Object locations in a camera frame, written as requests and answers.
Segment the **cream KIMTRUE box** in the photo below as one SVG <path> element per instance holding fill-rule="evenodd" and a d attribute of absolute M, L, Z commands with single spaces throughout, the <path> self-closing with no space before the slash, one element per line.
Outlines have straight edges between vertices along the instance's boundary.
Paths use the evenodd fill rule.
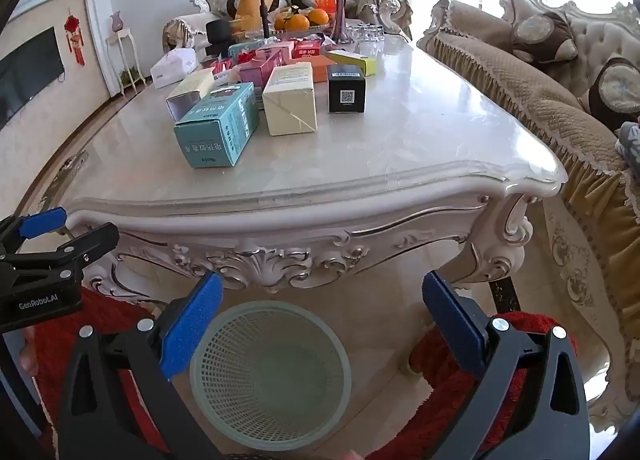
<path fill-rule="evenodd" d="M 166 98 L 172 120 L 180 121 L 213 88 L 214 74 L 210 69 L 194 71 L 186 76 Z"/>

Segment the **large cream carton box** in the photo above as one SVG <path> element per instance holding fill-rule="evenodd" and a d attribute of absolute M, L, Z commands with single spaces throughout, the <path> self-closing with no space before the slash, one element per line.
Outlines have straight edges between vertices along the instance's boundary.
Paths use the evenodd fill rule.
<path fill-rule="evenodd" d="M 274 68 L 262 91 L 262 104 L 271 136 L 318 131 L 311 63 L 303 61 Z"/>

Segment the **green mesh trash basket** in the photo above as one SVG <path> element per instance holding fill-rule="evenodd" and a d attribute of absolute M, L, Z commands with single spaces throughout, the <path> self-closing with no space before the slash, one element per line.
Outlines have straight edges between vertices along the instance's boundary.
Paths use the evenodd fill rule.
<path fill-rule="evenodd" d="M 217 315 L 189 373 L 209 423 L 262 451 L 318 442 L 340 422 L 352 392 L 352 369 L 336 333 L 285 302 L 247 302 Z"/>

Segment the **teal cardboard box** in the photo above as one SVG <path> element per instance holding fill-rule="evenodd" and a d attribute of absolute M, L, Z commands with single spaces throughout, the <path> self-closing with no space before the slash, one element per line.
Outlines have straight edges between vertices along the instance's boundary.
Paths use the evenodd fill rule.
<path fill-rule="evenodd" d="M 232 168 L 259 124 L 254 84 L 215 88 L 174 125 L 192 168 Z"/>

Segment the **white tissue box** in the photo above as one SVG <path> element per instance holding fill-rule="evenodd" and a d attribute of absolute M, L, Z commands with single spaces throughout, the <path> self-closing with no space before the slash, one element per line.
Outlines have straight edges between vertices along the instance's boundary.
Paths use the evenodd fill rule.
<path fill-rule="evenodd" d="M 182 81 L 198 66 L 198 56 L 193 48 L 174 48 L 151 68 L 154 87 L 160 88 Z"/>

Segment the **red chinese knot decoration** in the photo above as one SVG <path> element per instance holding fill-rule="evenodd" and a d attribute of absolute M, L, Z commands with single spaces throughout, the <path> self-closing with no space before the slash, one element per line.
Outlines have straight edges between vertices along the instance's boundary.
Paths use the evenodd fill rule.
<path fill-rule="evenodd" d="M 82 49 L 85 46 L 84 38 L 82 37 L 80 21 L 77 17 L 69 14 L 64 22 L 64 31 L 66 35 L 66 41 L 70 53 L 74 56 L 76 64 L 81 67 L 85 67 L 85 57 Z"/>

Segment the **ornate white coffee table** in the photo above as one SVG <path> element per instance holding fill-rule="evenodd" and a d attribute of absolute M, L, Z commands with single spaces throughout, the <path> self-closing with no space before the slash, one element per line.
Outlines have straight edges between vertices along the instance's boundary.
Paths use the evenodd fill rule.
<path fill-rule="evenodd" d="M 235 290 L 312 289 L 402 254 L 457 243 L 454 281 L 500 279 L 523 263 L 526 210 L 567 175 L 521 122 L 422 50 L 390 38 L 362 113 L 317 131 L 260 126 L 232 168 L 196 170 L 174 134 L 164 90 L 148 88 L 100 128 L 43 195 L 79 235 L 104 223 L 117 248 L 88 283 L 131 301 L 170 298 L 129 269 L 138 260 Z"/>

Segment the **pink magenta box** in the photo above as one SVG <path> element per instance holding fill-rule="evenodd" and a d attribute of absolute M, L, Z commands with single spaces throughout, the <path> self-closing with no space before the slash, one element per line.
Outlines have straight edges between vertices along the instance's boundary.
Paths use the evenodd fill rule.
<path fill-rule="evenodd" d="M 263 88 L 270 79 L 273 69 L 282 66 L 283 63 L 282 50 L 258 50 L 252 60 L 242 64 L 240 81 L 252 83 L 255 90 Z"/>

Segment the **red white small box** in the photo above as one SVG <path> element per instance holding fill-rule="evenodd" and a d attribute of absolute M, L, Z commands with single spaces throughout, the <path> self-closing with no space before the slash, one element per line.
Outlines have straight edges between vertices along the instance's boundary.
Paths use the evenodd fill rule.
<path fill-rule="evenodd" d="M 319 56 L 321 54 L 321 45 L 322 41 L 320 38 L 315 38 L 314 40 L 300 40 L 295 43 L 292 50 L 292 58 L 299 59 Z"/>

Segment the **black QR code box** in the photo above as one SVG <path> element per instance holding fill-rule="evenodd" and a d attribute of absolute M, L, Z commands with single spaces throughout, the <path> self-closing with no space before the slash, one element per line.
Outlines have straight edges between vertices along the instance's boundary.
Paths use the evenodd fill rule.
<path fill-rule="evenodd" d="M 329 113 L 364 113 L 367 81 L 354 64 L 328 67 Z"/>

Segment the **beige covered sofa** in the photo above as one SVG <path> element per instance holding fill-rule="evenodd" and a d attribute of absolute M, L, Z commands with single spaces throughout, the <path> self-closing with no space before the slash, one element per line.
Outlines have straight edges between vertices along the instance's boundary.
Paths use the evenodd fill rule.
<path fill-rule="evenodd" d="M 628 340 L 639 335 L 639 184 L 615 136 L 566 87 L 509 48 L 509 24 L 470 5 L 439 0 L 418 45 L 515 116 L 558 156 L 562 195 L 594 230 L 611 283 L 608 294 Z"/>

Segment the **oranges on fruit plate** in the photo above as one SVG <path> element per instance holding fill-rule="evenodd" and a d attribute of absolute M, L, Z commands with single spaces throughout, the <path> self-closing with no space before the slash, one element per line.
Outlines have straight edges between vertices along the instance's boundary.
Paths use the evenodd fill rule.
<path fill-rule="evenodd" d="M 303 32 L 326 28 L 331 19 L 331 15 L 322 8 L 282 8 L 274 16 L 273 29 L 276 32 Z"/>

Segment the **clear drinking glasses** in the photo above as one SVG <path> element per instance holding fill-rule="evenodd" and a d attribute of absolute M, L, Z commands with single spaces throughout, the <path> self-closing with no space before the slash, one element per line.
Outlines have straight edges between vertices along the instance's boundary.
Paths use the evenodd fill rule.
<path fill-rule="evenodd" d="M 347 34 L 352 41 L 350 47 L 360 55 L 376 58 L 383 53 L 385 35 L 381 26 L 375 24 L 348 24 Z"/>

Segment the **brown round cushion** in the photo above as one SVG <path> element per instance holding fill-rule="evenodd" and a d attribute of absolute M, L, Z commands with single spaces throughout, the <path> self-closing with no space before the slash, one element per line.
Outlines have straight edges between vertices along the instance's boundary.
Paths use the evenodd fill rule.
<path fill-rule="evenodd" d="M 543 12 L 514 26 L 512 53 L 529 64 L 556 64 L 574 60 L 578 48 L 566 19 L 556 12 Z"/>

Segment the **wall mounted television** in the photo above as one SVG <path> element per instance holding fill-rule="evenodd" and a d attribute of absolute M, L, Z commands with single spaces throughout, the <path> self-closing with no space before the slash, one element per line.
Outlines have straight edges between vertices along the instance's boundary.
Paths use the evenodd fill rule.
<path fill-rule="evenodd" d="M 1 59 L 0 114 L 5 126 L 25 105 L 65 73 L 54 27 Z"/>

